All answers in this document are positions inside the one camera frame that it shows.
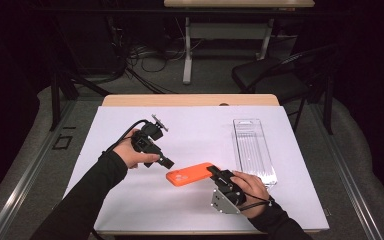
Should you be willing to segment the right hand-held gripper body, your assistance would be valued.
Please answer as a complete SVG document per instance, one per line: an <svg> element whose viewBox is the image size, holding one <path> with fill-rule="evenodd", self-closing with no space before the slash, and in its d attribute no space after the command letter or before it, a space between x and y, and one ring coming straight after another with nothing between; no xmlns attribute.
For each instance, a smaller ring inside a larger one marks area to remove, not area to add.
<svg viewBox="0 0 384 240"><path fill-rule="evenodd" d="M213 190L211 206L224 214L239 214L239 205L246 201L242 189L231 181L234 176L229 170L221 170L218 176L211 176L216 188Z"/></svg>

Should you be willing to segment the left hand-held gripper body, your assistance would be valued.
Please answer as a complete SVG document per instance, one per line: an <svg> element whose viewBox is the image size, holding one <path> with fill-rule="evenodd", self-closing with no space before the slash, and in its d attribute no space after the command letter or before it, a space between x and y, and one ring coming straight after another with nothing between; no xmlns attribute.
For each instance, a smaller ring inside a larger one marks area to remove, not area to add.
<svg viewBox="0 0 384 240"><path fill-rule="evenodd" d="M160 139L163 136L163 131L168 131L168 129L155 114L152 114L151 117L154 119L154 123L145 121L145 125L133 133L131 143L136 151L158 154L163 160L165 156L155 141Z"/></svg>

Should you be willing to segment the orange phone case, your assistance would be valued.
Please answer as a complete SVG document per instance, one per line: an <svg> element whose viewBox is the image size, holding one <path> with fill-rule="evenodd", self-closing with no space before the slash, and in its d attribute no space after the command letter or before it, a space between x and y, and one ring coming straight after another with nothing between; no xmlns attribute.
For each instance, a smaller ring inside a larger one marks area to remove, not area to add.
<svg viewBox="0 0 384 240"><path fill-rule="evenodd" d="M212 173L208 170L211 166L212 163L205 162L173 170L166 174L166 179L176 187L184 186L211 177Z"/></svg>

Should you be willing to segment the clear plastic packaging tray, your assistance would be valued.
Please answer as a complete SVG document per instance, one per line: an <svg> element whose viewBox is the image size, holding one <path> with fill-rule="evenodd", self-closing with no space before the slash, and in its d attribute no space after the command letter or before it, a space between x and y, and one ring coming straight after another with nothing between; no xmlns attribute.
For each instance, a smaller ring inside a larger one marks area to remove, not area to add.
<svg viewBox="0 0 384 240"><path fill-rule="evenodd" d="M265 134L259 119L234 119L233 143L237 168L259 177L267 188L277 184Z"/></svg>

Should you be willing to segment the person's left hand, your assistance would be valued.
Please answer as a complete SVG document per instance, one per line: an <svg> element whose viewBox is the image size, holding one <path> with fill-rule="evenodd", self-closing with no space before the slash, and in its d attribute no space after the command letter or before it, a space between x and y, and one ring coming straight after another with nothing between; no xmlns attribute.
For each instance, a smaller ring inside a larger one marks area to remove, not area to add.
<svg viewBox="0 0 384 240"><path fill-rule="evenodd" d="M140 153L134 150L131 144L131 136L136 129L131 130L125 138L123 138L113 151L125 162L129 169L137 168L140 163L153 163L160 159L158 154Z"/></svg>

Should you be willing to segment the person's right hand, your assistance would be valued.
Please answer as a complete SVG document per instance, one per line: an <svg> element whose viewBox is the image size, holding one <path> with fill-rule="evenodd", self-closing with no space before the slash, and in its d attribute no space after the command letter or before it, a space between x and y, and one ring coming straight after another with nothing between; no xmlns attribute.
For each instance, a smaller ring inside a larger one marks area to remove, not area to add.
<svg viewBox="0 0 384 240"><path fill-rule="evenodd" d="M271 197L262 180L255 175L243 172L234 171L233 174L231 181L237 184L246 195L246 201L240 207L242 214L249 219L271 218Z"/></svg>

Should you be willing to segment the black metal stand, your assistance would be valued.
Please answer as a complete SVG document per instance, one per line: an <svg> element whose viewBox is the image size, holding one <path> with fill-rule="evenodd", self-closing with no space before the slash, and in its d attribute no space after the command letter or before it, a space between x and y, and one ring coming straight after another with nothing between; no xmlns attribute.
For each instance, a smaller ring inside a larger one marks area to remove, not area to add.
<svg viewBox="0 0 384 240"><path fill-rule="evenodd" d="M107 96L110 94L109 91L74 73L72 70L62 64L57 64L52 73L53 75L50 85L52 101L51 131L54 131L61 121L60 93L63 93L63 95L70 101L77 100L79 97L79 92L75 88L75 85L80 84L101 96Z"/></svg>

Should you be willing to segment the black folding chair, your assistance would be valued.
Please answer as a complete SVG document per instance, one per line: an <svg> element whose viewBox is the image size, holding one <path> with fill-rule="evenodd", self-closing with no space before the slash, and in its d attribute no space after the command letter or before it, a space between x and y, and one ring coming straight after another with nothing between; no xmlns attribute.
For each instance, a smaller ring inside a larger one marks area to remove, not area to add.
<svg viewBox="0 0 384 240"><path fill-rule="evenodd" d="M241 93L273 94L280 105L299 100L293 131L297 130L304 103L316 103L325 96L323 122L331 130L333 75L338 46L330 44L299 52L284 60L265 58L236 66L231 76Z"/></svg>

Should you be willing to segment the metal floor rail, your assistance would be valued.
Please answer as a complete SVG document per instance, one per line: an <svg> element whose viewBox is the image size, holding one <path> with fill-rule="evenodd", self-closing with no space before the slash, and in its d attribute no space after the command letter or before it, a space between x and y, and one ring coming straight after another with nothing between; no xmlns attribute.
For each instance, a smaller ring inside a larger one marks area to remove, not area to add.
<svg viewBox="0 0 384 240"><path fill-rule="evenodd" d="M52 121L47 119L46 110L51 106L42 104L39 113L18 152L13 164L0 184L0 240L2 240L26 199L37 175L39 174L45 158L56 142L63 124L69 118L76 105L75 100L64 103L60 112L61 119L53 130L50 130Z"/></svg>
<svg viewBox="0 0 384 240"><path fill-rule="evenodd" d="M340 148L333 135L329 134L323 122L323 114L317 105L310 104L309 109L317 123L319 131L321 132L325 143L331 153L333 161L335 162L337 172L340 176L341 182L345 188L348 198L353 206L353 209L359 219L359 222L365 232L367 240L384 240L380 233L377 224L363 198L352 174L345 162L345 158L340 151Z"/></svg>

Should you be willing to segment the desk with white frame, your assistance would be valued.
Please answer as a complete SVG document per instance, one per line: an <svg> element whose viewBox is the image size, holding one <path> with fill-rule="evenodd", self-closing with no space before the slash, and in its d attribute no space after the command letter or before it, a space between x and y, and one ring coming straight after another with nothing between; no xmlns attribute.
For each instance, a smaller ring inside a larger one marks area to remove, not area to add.
<svg viewBox="0 0 384 240"><path fill-rule="evenodd" d="M314 0L164 0L165 7L172 8L239 8L239 9L273 9L295 10L296 8L311 8ZM261 40L260 52L256 54L258 59L263 59L267 52L268 43L273 29L274 19L270 18L256 23L228 23L226 20L214 22L201 20L190 21L185 18L185 65L183 83L191 83L192 76L192 39L254 39Z"/></svg>

